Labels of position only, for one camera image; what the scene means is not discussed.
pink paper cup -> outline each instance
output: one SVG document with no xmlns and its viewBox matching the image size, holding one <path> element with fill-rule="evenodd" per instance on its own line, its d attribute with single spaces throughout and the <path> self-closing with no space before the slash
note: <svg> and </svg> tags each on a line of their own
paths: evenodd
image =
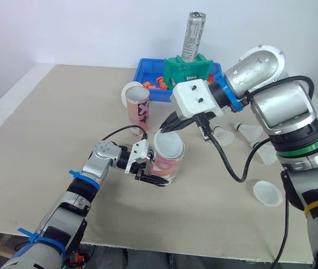
<svg viewBox="0 0 318 269">
<path fill-rule="evenodd" d="M 149 95 L 150 91 L 143 86 L 129 88 L 126 93 L 127 112 L 131 124 L 141 126 L 145 131 L 149 131 Z M 143 134 L 139 128 L 130 128 L 135 135 Z"/>
<path fill-rule="evenodd" d="M 154 157 L 150 162 L 150 175 L 166 179 L 171 184 L 181 166 L 185 143 L 177 132 L 157 132 L 154 137 Z"/>
</svg>

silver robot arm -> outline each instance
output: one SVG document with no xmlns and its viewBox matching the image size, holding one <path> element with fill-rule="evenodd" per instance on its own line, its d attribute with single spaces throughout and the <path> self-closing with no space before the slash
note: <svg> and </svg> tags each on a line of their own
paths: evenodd
<svg viewBox="0 0 318 269">
<path fill-rule="evenodd" d="M 145 161 L 151 157 L 147 139 L 133 145 L 132 152 L 113 142 L 95 144 L 88 160 L 80 171 L 70 171 L 74 179 L 52 209 L 44 216 L 34 233 L 24 229 L 29 244 L 18 251 L 2 269 L 59 269 L 63 261 L 77 249 L 87 226 L 85 217 L 91 202 L 103 185 L 109 167 L 118 167 L 125 173 L 136 174 L 135 179 L 155 185 L 166 180 L 143 173 Z"/>
<path fill-rule="evenodd" d="M 306 215 L 318 268 L 318 119 L 310 100 L 313 82 L 287 76 L 280 50 L 255 47 L 225 74 L 216 75 L 211 85 L 202 80 L 177 84 L 171 97 L 176 112 L 161 128 L 163 132 L 178 130 L 195 121 L 204 137 L 209 137 L 208 119 L 221 117 L 221 108 L 229 106 L 238 112 L 251 104 L 284 168 L 281 177 L 289 201 Z M 302 79 L 310 86 L 308 93 L 298 82 Z"/>
</svg>

white cup lid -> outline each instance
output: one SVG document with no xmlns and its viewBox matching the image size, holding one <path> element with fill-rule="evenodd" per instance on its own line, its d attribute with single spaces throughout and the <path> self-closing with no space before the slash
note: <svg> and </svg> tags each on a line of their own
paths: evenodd
<svg viewBox="0 0 318 269">
<path fill-rule="evenodd" d="M 161 129 L 154 136 L 154 147 L 158 154 L 167 159 L 179 157 L 184 150 L 177 132 L 161 133 Z"/>
<path fill-rule="evenodd" d="M 283 201 L 281 191 L 274 184 L 264 180 L 254 185 L 254 195 L 265 206 L 279 206 Z"/>
<path fill-rule="evenodd" d="M 126 84 L 124 86 L 124 88 L 121 91 L 121 102 L 123 103 L 123 105 L 127 108 L 127 103 L 126 103 L 126 91 L 134 86 L 142 86 L 141 83 L 137 82 L 137 81 L 131 81 L 128 84 Z"/>
</svg>

blue ring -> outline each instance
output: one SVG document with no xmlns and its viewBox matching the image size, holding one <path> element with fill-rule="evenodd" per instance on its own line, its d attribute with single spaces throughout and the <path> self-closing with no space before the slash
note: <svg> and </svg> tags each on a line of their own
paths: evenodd
<svg viewBox="0 0 318 269">
<path fill-rule="evenodd" d="M 62 243 L 54 240 L 54 239 L 51 239 L 51 238 L 47 238 L 47 237 L 41 237 L 39 236 L 37 239 L 36 239 L 36 242 L 46 242 L 46 243 L 49 243 L 57 248 L 59 248 L 62 252 L 62 257 L 63 257 L 63 260 L 65 258 L 65 247 L 63 246 Z"/>
<path fill-rule="evenodd" d="M 79 178 L 81 180 L 84 180 L 84 181 L 90 183 L 91 185 L 93 185 L 97 190 L 100 190 L 100 185 L 96 181 L 94 181 L 91 178 L 88 178 L 88 177 L 80 174 L 80 172 L 75 172 L 73 170 L 70 170 L 69 174 L 72 174 L 74 179 Z"/>
<path fill-rule="evenodd" d="M 54 240 L 54 239 L 51 239 L 51 238 L 47 238 L 47 237 L 42 237 L 42 236 L 39 236 L 38 233 L 31 233 L 23 228 L 19 228 L 18 229 L 19 232 L 29 236 L 29 242 L 30 243 L 37 243 L 37 242 L 46 242 L 46 243 L 49 243 L 57 248 L 59 248 L 62 252 L 62 259 L 64 261 L 65 259 L 65 255 L 66 255 L 66 251 L 65 251 L 65 247 L 62 243 Z"/>
<path fill-rule="evenodd" d="M 235 108 L 236 111 L 241 111 L 242 105 L 237 101 L 235 94 L 232 92 L 232 90 L 229 88 L 225 81 L 225 77 L 222 73 L 218 73 L 214 76 L 214 79 L 218 85 L 222 88 L 224 93 L 226 94 L 227 98 L 230 100 L 231 104 Z"/>
</svg>

beige tabletop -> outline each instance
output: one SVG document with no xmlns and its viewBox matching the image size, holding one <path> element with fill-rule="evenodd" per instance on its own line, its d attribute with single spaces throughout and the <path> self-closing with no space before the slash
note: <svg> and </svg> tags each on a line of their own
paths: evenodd
<svg viewBox="0 0 318 269">
<path fill-rule="evenodd" d="M 120 92 L 134 69 L 55 66 L 0 127 L 0 232 L 34 231 L 79 170 L 94 143 L 128 124 Z M 153 134 L 173 111 L 170 103 L 150 102 Z M 249 108 L 212 121 L 257 124 Z M 210 142 L 192 125 L 179 132 L 186 143 L 181 171 L 172 185 L 157 188 L 112 168 L 87 216 L 83 242 L 152 251 L 272 261 L 284 230 L 284 203 L 260 204 L 252 187 L 274 183 L 282 193 L 278 162 L 252 160 L 248 179 L 235 182 Z M 129 131 L 113 137 L 119 144 L 138 140 Z M 250 152 L 236 133 L 225 151 L 237 174 Z M 282 261 L 311 262 L 306 219 L 290 206 Z"/>
</svg>

